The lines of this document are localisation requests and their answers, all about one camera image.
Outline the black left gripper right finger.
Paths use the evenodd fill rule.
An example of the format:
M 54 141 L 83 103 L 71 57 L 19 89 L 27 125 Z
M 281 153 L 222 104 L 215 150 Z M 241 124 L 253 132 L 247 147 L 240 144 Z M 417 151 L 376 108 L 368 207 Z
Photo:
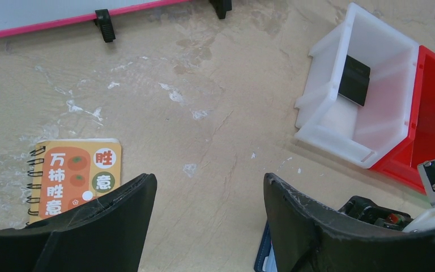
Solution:
M 435 229 L 405 233 L 338 212 L 274 173 L 263 179 L 278 271 L 435 271 Z

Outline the white plastic bin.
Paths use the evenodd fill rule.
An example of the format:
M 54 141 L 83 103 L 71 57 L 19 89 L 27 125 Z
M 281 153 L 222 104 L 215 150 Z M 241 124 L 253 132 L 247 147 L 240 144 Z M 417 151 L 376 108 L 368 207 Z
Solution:
M 419 45 L 355 3 L 310 50 L 295 137 L 370 168 L 410 132 Z

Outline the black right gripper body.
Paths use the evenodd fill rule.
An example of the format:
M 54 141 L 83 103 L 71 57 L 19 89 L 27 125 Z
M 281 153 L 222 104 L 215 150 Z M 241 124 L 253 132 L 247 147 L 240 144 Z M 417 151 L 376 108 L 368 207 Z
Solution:
M 359 221 L 390 230 L 404 230 L 413 221 L 407 213 L 379 206 L 371 199 L 357 195 L 351 197 L 338 211 Z

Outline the red plastic bin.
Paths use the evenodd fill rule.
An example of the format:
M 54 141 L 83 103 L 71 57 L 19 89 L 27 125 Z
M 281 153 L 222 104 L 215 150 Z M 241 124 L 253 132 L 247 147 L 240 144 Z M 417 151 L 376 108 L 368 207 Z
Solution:
M 424 194 L 417 166 L 435 159 L 435 53 L 423 45 L 417 57 L 410 122 L 405 139 L 371 169 Z

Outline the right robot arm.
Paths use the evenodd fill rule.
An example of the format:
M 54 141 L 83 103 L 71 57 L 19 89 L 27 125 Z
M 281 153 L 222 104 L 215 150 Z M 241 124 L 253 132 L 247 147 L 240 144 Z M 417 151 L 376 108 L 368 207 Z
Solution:
M 435 207 L 412 218 L 407 213 L 379 206 L 368 198 L 355 195 L 339 209 L 339 212 L 389 230 L 415 233 L 435 229 Z

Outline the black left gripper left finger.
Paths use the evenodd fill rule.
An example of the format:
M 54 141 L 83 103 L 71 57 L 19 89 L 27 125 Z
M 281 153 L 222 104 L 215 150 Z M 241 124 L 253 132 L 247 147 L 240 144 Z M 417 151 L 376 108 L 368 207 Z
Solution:
M 22 229 L 0 230 L 0 271 L 137 271 L 157 191 L 153 174 Z

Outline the blue leather card holder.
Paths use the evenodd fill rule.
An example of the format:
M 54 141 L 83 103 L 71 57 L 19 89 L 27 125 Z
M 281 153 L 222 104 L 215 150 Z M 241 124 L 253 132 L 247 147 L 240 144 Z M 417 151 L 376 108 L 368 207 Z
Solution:
M 255 272 L 277 272 L 275 253 L 272 246 L 270 228 L 266 222 L 257 257 L 254 263 Z

